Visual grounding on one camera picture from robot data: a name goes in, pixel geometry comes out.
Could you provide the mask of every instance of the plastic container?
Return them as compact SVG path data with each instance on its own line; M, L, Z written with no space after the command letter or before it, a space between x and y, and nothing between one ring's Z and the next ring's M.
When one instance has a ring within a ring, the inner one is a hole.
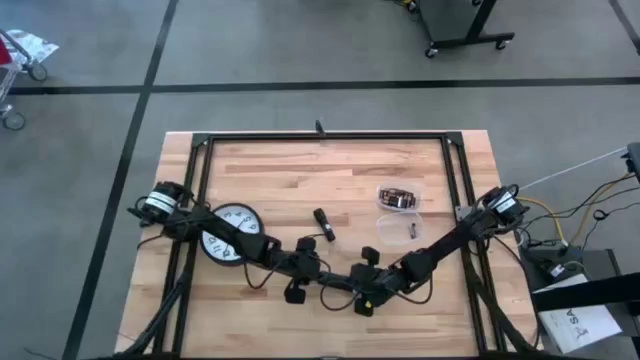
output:
M382 200L380 199L380 191L388 190L388 189L398 189L398 190L403 190L403 191L408 191L410 193L413 193L413 196L415 197L415 203L413 204L413 206L408 206L406 208L398 208L398 207L393 207L393 206L383 204ZM378 206L386 210L400 211L400 212L405 212L405 211L415 212L420 207L421 201L422 201L422 191L420 191L420 187L417 184L412 184L409 182L386 181L378 185L378 188L376 190L376 202L378 203Z
M407 245L420 241L425 235L422 217L415 211L383 215L376 222L380 240L386 245Z

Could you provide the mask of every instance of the wooden tabletop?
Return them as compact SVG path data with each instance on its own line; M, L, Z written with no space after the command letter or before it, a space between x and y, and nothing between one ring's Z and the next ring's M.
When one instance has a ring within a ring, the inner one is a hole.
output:
M498 171L487 132L463 131L463 135L479 196L500 184ZM157 181L184 181L190 144L191 133L166 135ZM466 203L455 155L459 193ZM376 187L399 179L417 186L423 194L419 214L426 227L425 236L415 244L389 246L381 241L376 228L377 219L388 213L376 205ZM312 211L323 208L337 239L329 243L317 238L317 252L341 274L348 274L351 264L362 261L363 246L378 249L380 266L385 266L410 250L428 246L455 225L437 140L216 142L207 195L213 206L242 202L257 210L266 233L282 240L284 249L294 249L298 238L319 232ZM159 227L146 229L142 238L159 231ZM503 240L516 249L513 237ZM187 244L183 246L184 255ZM140 249L117 350L129 346L128 337L137 337L158 309L170 248L170 241L161 239ZM489 260L500 306L525 338L533 339L536 323L521 269L498 243L491 245ZM266 272L250 267L249 274L255 283ZM274 275L263 289L252 290L242 267L217 265L198 248L182 355L473 355L477 350L463 276L456 252L438 264L429 303L414 305L393 298L377 308L373 317L366 318L356 315L352 308L341 312L323 308L318 285L307 287L305 304L287 304L283 290L289 278L281 275ZM424 299L428 288L423 286L411 297ZM344 304L351 297L338 290L327 290L326 295L332 306ZM488 314L484 305L481 308L487 338L493 344ZM170 342L171 327L167 336Z

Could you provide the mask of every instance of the gray floor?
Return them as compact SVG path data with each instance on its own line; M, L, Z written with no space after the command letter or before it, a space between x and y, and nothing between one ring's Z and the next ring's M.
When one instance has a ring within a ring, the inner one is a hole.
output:
M46 63L47 86L141 85L167 3L4 1L0 24L61 45ZM640 29L638 3L620 3ZM640 76L640 57L606 0L499 2L487 28L516 32L505 51L468 47L434 60L424 58L412 20L383 1L180 0L155 83ZM109 354L118 336L140 234L124 210L152 185L166 131L311 129L318 118L327 129L488 129L502 181L525 185L640 141L639 98L634 85L154 94L81 357ZM0 285L10 292L0 299L0 348L7 359L33 359L23 347L59 358L137 95L9 100L29 122L0 131ZM560 210L623 172L612 156L523 193ZM634 201L639 194L603 209ZM613 248L627 273L640 271L639 210L612 216L590 240ZM570 236L576 220L563 225ZM551 231L536 228L541 237ZM598 345L580 355L636 359L624 339Z

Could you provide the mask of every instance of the electronic device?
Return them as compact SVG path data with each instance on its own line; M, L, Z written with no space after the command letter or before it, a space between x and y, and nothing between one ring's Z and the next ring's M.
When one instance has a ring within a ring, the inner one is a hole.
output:
M191 192L180 184L171 181L159 182L147 196L138 198L132 208L127 211L140 219L140 226L145 227L156 223L163 223L178 203Z

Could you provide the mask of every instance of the black metal stand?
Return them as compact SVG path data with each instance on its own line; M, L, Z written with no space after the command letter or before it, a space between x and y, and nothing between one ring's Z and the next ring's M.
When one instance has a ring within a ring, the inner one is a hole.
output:
M483 33L496 1L418 1L422 23L430 40L425 55L433 58L441 49L486 43L495 43L497 50L504 49L515 36L514 33Z

